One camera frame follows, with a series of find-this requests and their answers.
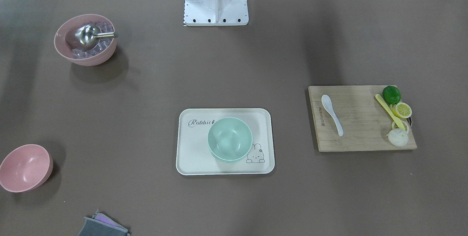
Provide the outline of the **white ceramic spoon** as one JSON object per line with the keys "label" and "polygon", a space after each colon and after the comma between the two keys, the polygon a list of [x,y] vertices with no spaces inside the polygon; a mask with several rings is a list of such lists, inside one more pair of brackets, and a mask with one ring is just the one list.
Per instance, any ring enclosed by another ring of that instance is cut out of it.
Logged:
{"label": "white ceramic spoon", "polygon": [[335,123],[335,126],[336,126],[336,129],[337,129],[337,133],[338,133],[338,136],[342,137],[344,136],[344,130],[343,130],[343,127],[341,126],[341,123],[334,111],[334,108],[333,108],[333,103],[332,103],[332,100],[330,98],[330,96],[328,95],[322,95],[321,97],[321,103],[323,105],[323,108],[331,115],[334,123]]}

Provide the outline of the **green bowl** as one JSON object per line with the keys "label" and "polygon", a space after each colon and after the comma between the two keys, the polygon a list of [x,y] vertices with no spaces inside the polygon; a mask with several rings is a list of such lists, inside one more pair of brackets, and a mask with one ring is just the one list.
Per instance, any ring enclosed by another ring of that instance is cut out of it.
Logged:
{"label": "green bowl", "polygon": [[253,145],[253,133],[241,119],[224,117],[210,127],[207,142],[214,158],[233,163],[249,154]]}

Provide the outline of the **pink bowl with ice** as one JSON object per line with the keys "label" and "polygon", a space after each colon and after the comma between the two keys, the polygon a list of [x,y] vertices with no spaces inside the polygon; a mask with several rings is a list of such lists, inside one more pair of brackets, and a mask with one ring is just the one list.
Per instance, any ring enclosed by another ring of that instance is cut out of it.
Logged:
{"label": "pink bowl with ice", "polygon": [[68,32],[75,31],[88,23],[97,25],[102,33],[115,31],[114,25],[106,17],[97,14],[84,14],[69,19],[60,26],[54,37],[54,46],[59,55],[75,64],[82,66],[100,65],[114,54],[117,47],[116,38],[102,38],[93,49],[87,51],[70,46],[65,39]]}

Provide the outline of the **white rabbit tray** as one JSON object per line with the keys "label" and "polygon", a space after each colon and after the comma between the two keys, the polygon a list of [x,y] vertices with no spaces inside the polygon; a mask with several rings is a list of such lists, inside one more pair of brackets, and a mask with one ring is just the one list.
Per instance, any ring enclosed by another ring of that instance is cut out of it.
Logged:
{"label": "white rabbit tray", "polygon": [[[253,134],[249,154],[234,163],[216,159],[208,132],[221,118],[244,121]],[[179,116],[176,168],[182,175],[268,174],[275,166],[271,115],[263,108],[185,109]]]}

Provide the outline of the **wooden cutting board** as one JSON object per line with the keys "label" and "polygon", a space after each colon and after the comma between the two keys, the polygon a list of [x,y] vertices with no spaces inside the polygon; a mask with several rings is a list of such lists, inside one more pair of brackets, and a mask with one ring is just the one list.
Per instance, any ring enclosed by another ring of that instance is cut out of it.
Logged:
{"label": "wooden cutting board", "polygon": [[[388,140],[393,122],[375,99],[384,85],[309,86],[318,151],[394,151]],[[344,129],[339,136],[332,116],[324,109],[321,98],[331,98],[334,112]]]}

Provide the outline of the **yellow plastic knife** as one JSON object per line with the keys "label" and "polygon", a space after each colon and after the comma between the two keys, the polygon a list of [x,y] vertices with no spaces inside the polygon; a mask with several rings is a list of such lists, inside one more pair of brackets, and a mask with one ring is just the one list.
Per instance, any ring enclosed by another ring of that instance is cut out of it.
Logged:
{"label": "yellow plastic knife", "polygon": [[393,112],[391,111],[390,107],[387,105],[386,101],[384,100],[384,98],[380,95],[380,94],[376,94],[375,95],[375,99],[377,100],[377,102],[384,108],[384,110],[389,114],[389,116],[391,117],[391,119],[393,120],[394,123],[396,123],[396,126],[399,128],[399,129],[402,129],[404,131],[408,131],[408,127],[406,127],[404,124],[403,124],[403,121],[400,120],[400,118],[398,118],[397,116],[395,116],[393,114]]}

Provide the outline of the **green lime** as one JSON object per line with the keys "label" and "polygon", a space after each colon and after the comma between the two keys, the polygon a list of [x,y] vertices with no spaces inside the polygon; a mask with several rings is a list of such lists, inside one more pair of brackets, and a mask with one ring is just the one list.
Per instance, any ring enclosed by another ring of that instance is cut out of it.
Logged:
{"label": "green lime", "polygon": [[396,86],[388,85],[382,91],[384,100],[392,105],[395,105],[401,101],[401,93]]}

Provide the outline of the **lemon slice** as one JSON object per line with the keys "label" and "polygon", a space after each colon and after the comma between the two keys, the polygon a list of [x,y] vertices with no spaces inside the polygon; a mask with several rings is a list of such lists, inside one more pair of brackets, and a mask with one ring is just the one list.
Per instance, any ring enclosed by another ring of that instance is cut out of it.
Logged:
{"label": "lemon slice", "polygon": [[399,118],[409,118],[412,116],[411,107],[404,102],[399,102],[395,105],[391,105],[391,111]]}
{"label": "lemon slice", "polygon": [[[410,125],[406,121],[401,121],[403,125],[403,130],[405,131],[406,134],[409,133],[409,130],[411,129]],[[391,128],[393,129],[399,129],[399,126],[393,121],[391,124]]]}

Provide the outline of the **metal ice scoop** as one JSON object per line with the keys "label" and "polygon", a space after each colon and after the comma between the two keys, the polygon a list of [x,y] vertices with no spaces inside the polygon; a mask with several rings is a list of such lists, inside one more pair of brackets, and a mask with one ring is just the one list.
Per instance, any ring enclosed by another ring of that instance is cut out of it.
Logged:
{"label": "metal ice scoop", "polygon": [[86,24],[72,33],[74,47],[82,51],[93,49],[102,38],[117,38],[116,32],[101,32],[97,25]]}

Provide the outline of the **white steamed bun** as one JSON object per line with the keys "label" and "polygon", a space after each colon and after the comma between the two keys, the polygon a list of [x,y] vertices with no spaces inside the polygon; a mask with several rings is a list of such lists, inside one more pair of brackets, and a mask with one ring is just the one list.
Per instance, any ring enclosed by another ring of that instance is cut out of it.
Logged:
{"label": "white steamed bun", "polygon": [[408,133],[402,129],[392,129],[387,137],[389,142],[397,147],[403,147],[408,143]]}

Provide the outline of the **grey and purple cloths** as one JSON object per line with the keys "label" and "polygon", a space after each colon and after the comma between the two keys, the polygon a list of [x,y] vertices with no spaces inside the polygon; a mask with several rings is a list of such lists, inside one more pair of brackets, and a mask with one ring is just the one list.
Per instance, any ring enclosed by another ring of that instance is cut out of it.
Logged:
{"label": "grey and purple cloths", "polygon": [[130,236],[127,228],[97,211],[91,217],[84,218],[84,225],[79,236]]}

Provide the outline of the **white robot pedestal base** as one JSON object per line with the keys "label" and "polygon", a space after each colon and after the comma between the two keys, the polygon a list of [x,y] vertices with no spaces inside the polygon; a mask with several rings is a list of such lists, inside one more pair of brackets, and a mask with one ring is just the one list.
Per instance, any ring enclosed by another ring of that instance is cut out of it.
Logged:
{"label": "white robot pedestal base", "polygon": [[248,23],[247,0],[185,0],[186,26],[237,26]]}

